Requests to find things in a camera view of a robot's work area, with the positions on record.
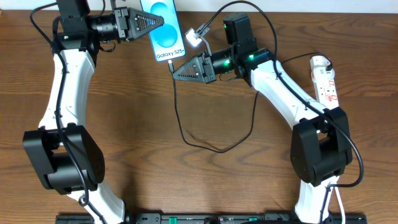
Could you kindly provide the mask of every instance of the wood grain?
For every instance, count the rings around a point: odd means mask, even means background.
[[[53,79],[50,49],[32,27],[28,11],[0,17],[0,220],[53,223],[59,213],[84,212],[76,202],[45,190],[22,148],[24,131],[37,127]],[[56,12],[36,20],[50,34]],[[212,13],[179,12],[182,30],[198,27]],[[227,47],[220,15],[207,38]],[[250,13],[260,46],[274,49],[271,30]],[[392,14],[272,13],[279,35],[279,59],[313,50],[335,65],[341,107],[365,164],[363,183],[341,189],[347,212],[365,213],[369,223],[396,223],[398,215],[398,16]],[[175,60],[179,66],[195,54]],[[307,59],[286,71],[313,95]],[[255,91],[243,81],[209,85],[177,82],[184,130],[197,143],[220,149],[250,128]],[[251,137],[227,154],[188,147],[181,140],[173,108],[172,80],[156,63],[148,37],[100,53],[87,102],[87,128],[106,158],[106,179],[134,211],[167,213],[254,213],[291,210],[299,178],[289,161],[291,130],[259,97]],[[187,139],[195,142],[187,134]],[[341,183],[354,181],[356,160]],[[336,200],[331,210],[338,212]]]

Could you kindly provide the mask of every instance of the white cable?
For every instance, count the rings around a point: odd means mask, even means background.
[[[338,187],[335,187],[335,192],[336,192],[336,196],[337,196],[338,205],[340,206],[341,224],[346,224],[346,214],[344,212],[343,202],[341,201],[340,192],[338,191]]]

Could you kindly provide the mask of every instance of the tabletop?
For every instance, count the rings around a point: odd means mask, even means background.
[[[54,223],[60,213],[84,213],[74,200],[45,190],[22,147],[24,131],[44,115],[54,65],[48,43],[33,28],[29,11],[0,17],[0,219],[1,223]],[[35,16],[50,35],[58,12]],[[206,22],[212,12],[179,12],[182,32]],[[213,50],[228,47],[222,13],[206,35]],[[249,13],[260,47],[274,50],[265,19]],[[320,51],[336,72],[340,106],[365,166],[361,184],[341,189],[346,212],[369,223],[398,219],[398,15],[269,13],[279,37],[279,60]],[[195,55],[186,43],[186,56]],[[309,58],[284,65],[315,97]],[[164,213],[263,213],[292,210],[300,179],[290,163],[291,129],[262,95],[254,129],[226,154],[182,141],[174,113],[167,62],[156,62],[145,36],[100,52],[88,90],[86,128],[103,151],[105,178],[135,211]],[[177,82],[178,109],[188,141],[222,150],[250,129],[256,91],[243,80],[210,84]],[[358,162],[340,183],[354,181]],[[330,210],[340,212],[335,196]]]

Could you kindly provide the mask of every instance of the wooden table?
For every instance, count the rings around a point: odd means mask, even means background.
[[[45,190],[22,148],[24,131],[37,128],[53,80],[52,54],[33,28],[28,11],[0,17],[0,219],[1,223],[53,223],[59,213],[84,209]],[[213,13],[179,12],[182,31]],[[40,12],[50,34],[57,12]],[[227,47],[220,15],[206,36],[213,50]],[[365,164],[365,178],[341,189],[347,212],[365,213],[369,223],[398,219],[398,16],[388,14],[270,13],[279,35],[279,59],[319,50],[336,70],[341,107]],[[266,21],[250,13],[259,46],[274,50]],[[179,66],[195,54],[175,61]],[[289,75],[314,95],[308,58],[289,62]],[[191,142],[228,147],[251,121],[255,91],[243,80],[177,82],[178,107]],[[173,106],[172,79],[155,62],[148,37],[100,53],[91,79],[86,127],[106,159],[106,179],[129,208],[165,213],[255,213],[291,210],[300,180],[290,164],[291,130],[259,97],[250,138],[227,154],[185,145]],[[356,159],[341,183],[358,176]],[[331,211],[339,212],[333,195]]]

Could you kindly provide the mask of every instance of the smartphone box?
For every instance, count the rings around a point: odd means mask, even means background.
[[[184,56],[185,47],[174,0],[141,0],[141,6],[143,11],[164,18],[164,25],[149,33],[156,61]]]

